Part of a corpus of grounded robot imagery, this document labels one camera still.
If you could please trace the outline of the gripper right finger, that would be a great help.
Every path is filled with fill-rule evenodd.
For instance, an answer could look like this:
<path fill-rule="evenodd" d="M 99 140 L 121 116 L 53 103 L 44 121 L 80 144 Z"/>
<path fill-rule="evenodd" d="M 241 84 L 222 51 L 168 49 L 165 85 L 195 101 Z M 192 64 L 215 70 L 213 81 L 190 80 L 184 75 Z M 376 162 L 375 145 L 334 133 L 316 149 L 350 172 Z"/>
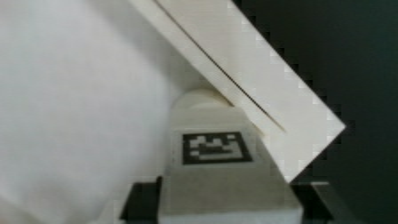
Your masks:
<path fill-rule="evenodd" d="M 302 224 L 355 224 L 355 216 L 327 182 L 295 183 L 304 207 Z"/>

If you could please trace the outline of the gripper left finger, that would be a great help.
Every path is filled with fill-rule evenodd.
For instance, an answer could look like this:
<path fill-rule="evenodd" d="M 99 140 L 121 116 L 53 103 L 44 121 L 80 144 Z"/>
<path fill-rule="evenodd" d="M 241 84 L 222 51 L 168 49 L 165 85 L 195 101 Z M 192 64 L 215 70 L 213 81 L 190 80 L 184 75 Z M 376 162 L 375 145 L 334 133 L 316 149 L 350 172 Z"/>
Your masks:
<path fill-rule="evenodd" d="M 117 216 L 121 224 L 158 224 L 161 177 L 153 182 L 135 182 Z"/>

